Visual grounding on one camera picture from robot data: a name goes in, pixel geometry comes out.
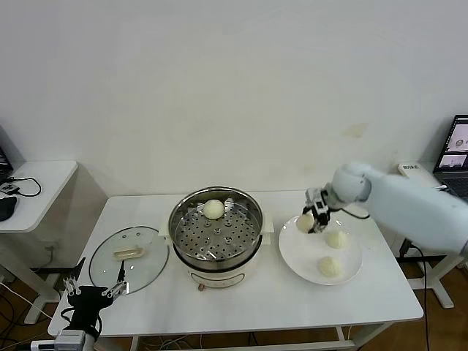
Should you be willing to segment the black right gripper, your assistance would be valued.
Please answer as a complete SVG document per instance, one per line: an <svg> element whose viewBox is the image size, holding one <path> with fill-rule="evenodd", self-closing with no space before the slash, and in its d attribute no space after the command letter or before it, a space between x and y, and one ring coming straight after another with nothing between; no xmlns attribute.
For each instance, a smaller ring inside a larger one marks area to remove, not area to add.
<svg viewBox="0 0 468 351"><path fill-rule="evenodd" d="M312 208L305 206L302 210L302 214L306 215L312 211ZM314 221L312 226L309 228L309 233L320 233L326 227L330 221L330 209L325 203L314 204Z"/></svg>

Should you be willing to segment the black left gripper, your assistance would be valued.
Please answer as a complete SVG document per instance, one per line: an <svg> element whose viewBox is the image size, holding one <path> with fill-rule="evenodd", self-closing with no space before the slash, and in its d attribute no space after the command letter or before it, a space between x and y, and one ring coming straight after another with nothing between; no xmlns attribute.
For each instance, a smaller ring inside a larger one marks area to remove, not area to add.
<svg viewBox="0 0 468 351"><path fill-rule="evenodd" d="M70 329L95 327L100 311L109 307L110 298L117 298L127 291L124 260L121 261L116 283L112 287L79 287L78 279L85 261L83 257L70 275L63 279L68 304L74 309Z"/></svg>

